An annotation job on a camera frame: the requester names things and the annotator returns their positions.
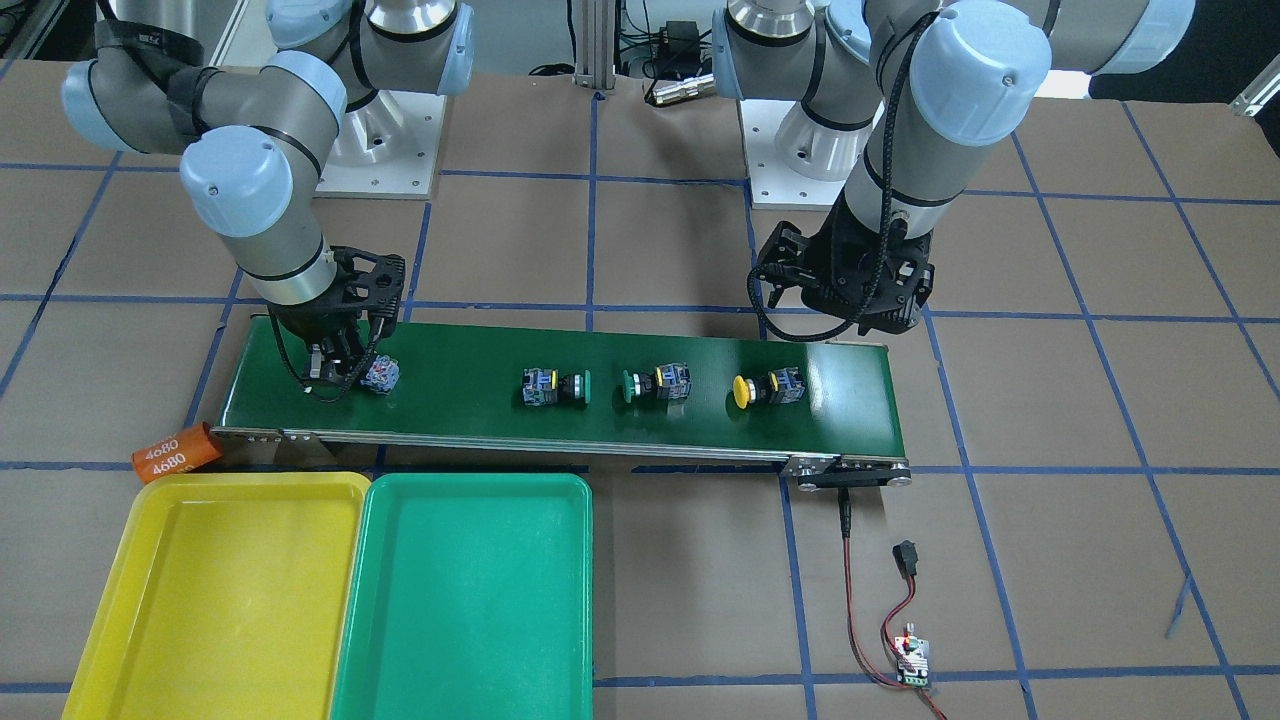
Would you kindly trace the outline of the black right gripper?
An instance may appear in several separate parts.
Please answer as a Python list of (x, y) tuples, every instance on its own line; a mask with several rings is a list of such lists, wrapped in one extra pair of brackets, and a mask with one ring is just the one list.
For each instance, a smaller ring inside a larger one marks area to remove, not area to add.
[(337, 246), (323, 255), (335, 264), (335, 275), (317, 297), (302, 304), (269, 302), (270, 314), (308, 350), (303, 391), (314, 397), (321, 387), (337, 387), (344, 397), (372, 365), (372, 346), (358, 334), (367, 315), (381, 337), (394, 333), (404, 291), (406, 261), (396, 254), (378, 255)]

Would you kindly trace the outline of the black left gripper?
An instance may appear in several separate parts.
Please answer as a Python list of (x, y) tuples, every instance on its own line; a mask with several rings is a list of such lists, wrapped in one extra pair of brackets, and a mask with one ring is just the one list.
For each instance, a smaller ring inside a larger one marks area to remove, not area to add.
[(810, 309), (842, 320), (859, 334), (901, 334), (920, 320), (933, 290), (932, 234), (908, 237), (908, 223), (892, 219), (887, 232), (865, 227), (837, 199), (820, 229), (805, 236), (781, 222), (750, 272), (753, 309), (776, 307), (782, 293), (799, 287)]

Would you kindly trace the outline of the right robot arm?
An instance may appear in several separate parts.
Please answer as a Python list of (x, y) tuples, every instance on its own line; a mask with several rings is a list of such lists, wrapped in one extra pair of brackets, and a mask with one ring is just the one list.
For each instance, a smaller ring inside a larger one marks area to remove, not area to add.
[(388, 395), (378, 352), (401, 314), (406, 264), (329, 242), (312, 209), (343, 120), (383, 91), (462, 94), (474, 67), (462, 1), (271, 1), (276, 54), (253, 74), (204, 63), (189, 36), (99, 4), (96, 54), (61, 86), (70, 124), (124, 152), (180, 159), (196, 213), (265, 300), (275, 340), (300, 338), (306, 393)]

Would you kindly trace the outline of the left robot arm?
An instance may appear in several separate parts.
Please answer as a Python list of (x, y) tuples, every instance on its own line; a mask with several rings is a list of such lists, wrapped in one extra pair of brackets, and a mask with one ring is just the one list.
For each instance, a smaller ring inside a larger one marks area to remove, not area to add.
[(748, 274), (763, 316), (786, 290), (838, 332), (901, 334), (934, 287), (932, 234), (1051, 70), (1135, 74), (1181, 41), (1193, 1), (730, 1), (718, 92), (791, 100), (861, 141), (823, 225), (781, 222)]

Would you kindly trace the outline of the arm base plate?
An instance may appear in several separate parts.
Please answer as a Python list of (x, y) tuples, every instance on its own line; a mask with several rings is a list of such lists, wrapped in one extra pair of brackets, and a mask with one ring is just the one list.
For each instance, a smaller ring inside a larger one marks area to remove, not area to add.
[(740, 102), (742, 145), (751, 204), (764, 210), (824, 211), (849, 178), (865, 176), (867, 142), (884, 114), (854, 131), (815, 123), (800, 102), (749, 99)]
[(447, 96), (381, 91), (343, 118), (317, 197), (429, 200)]

